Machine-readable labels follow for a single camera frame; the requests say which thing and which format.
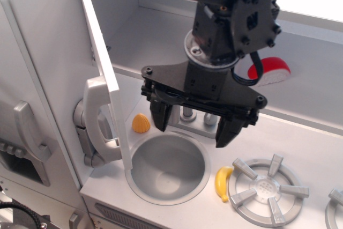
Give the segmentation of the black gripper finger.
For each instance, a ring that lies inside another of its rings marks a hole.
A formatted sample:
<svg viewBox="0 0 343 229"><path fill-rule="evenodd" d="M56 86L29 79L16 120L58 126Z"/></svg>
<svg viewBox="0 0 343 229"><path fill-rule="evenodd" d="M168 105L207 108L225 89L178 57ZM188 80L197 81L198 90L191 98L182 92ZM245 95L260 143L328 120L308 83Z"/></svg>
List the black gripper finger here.
<svg viewBox="0 0 343 229"><path fill-rule="evenodd" d="M150 111L154 125L157 129L164 132L167 128L173 106L159 100L152 100Z"/></svg>
<svg viewBox="0 0 343 229"><path fill-rule="evenodd" d="M216 136L216 148L226 147L241 131L244 127L245 122L236 117L231 119L226 117L221 117Z"/></svg>

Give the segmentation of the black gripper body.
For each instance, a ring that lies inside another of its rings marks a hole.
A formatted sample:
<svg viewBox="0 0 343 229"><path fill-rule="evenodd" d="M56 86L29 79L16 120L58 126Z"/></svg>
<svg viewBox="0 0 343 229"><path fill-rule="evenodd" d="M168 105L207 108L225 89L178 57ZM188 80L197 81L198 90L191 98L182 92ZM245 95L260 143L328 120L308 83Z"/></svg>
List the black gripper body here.
<svg viewBox="0 0 343 229"><path fill-rule="evenodd" d="M174 65L148 65L141 75L142 94L148 101L193 108L216 116L256 124L267 98L236 82L228 70L206 70L186 61Z"/></svg>

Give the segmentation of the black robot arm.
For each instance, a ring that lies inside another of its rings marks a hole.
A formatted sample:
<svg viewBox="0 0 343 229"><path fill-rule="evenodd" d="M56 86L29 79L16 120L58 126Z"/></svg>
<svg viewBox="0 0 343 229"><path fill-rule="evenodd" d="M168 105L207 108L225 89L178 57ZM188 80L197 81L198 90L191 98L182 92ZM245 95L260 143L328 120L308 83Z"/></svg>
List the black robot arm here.
<svg viewBox="0 0 343 229"><path fill-rule="evenodd" d="M141 92L155 126L164 131L175 105L220 118L216 146L227 146L258 120L267 99L252 89L263 75L258 51L281 32L276 0L193 0L193 28L184 41L188 60L146 66Z"/></svg>

